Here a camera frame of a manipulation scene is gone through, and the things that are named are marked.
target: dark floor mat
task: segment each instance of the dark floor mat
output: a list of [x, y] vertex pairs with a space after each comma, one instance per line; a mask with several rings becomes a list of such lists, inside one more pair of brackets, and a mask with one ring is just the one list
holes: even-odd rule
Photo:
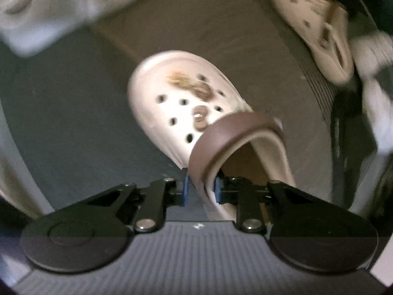
[[[126, 86], [136, 63], [106, 40], [84, 29], [15, 61], [13, 74], [1, 81], [1, 103], [23, 160], [55, 209], [122, 182], [183, 178], [128, 107]], [[189, 207], [182, 219], [206, 218], [194, 191]]]

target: brown strap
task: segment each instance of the brown strap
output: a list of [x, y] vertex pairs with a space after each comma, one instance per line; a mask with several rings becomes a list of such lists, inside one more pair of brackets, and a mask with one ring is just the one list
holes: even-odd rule
[[[325, 23], [331, 25], [333, 21], [333, 17], [335, 16], [336, 10], [341, 7], [341, 4], [337, 1], [332, 1], [330, 4], [329, 10], [327, 11]], [[330, 30], [327, 27], [323, 27], [322, 36], [320, 39], [320, 45], [324, 49], [329, 47], [329, 34]]]
[[240, 112], [227, 115], [209, 125], [196, 142], [188, 164], [188, 174], [202, 198], [205, 194], [205, 181], [208, 171], [221, 155], [232, 145], [255, 131], [270, 129], [284, 143], [284, 134], [276, 122], [259, 112]]

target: white clog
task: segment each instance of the white clog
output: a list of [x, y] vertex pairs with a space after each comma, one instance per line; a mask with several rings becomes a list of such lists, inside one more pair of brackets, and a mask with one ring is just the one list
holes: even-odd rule
[[85, 23], [134, 0], [0, 0], [0, 36], [21, 57], [32, 56]]
[[354, 70], [347, 38], [347, 11], [330, 0], [272, 1], [308, 45], [325, 78], [335, 84], [347, 82]]
[[148, 137], [178, 167], [188, 167], [196, 189], [222, 219], [234, 220], [236, 211], [215, 202], [214, 179], [245, 144], [258, 157], [258, 173], [294, 185], [278, 124], [253, 112], [207, 60], [182, 51], [149, 57], [131, 76], [128, 98]]

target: metal screw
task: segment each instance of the metal screw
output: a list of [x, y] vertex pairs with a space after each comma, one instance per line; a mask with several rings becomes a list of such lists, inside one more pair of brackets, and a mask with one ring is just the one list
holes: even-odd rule
[[156, 226], [156, 222], [154, 222], [150, 218], [144, 218], [143, 220], [139, 220], [138, 222], [136, 222], [136, 226], [140, 230], [148, 230]]
[[262, 222], [255, 218], [249, 218], [243, 222], [243, 227], [248, 230], [256, 230], [262, 226]]

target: shoe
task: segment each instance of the shoe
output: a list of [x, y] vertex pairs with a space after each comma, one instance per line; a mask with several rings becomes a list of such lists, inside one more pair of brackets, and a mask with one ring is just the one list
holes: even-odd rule
[[21, 57], [135, 0], [0, 0], [0, 36]]
[[353, 75], [347, 40], [348, 13], [330, 0], [272, 0], [282, 18], [311, 50], [324, 77], [344, 84]]
[[393, 65], [393, 41], [383, 31], [351, 40], [356, 70], [361, 78], [374, 77], [383, 67]]
[[375, 32], [351, 41], [363, 82], [363, 112], [372, 126], [378, 153], [393, 153], [393, 41]]
[[234, 206], [215, 201], [220, 169], [255, 184], [266, 183], [256, 183], [266, 172], [271, 180], [294, 185], [279, 123], [253, 112], [207, 60], [182, 51], [153, 55], [131, 76], [128, 99], [146, 135], [179, 168], [188, 167], [197, 191], [220, 219], [236, 218]]

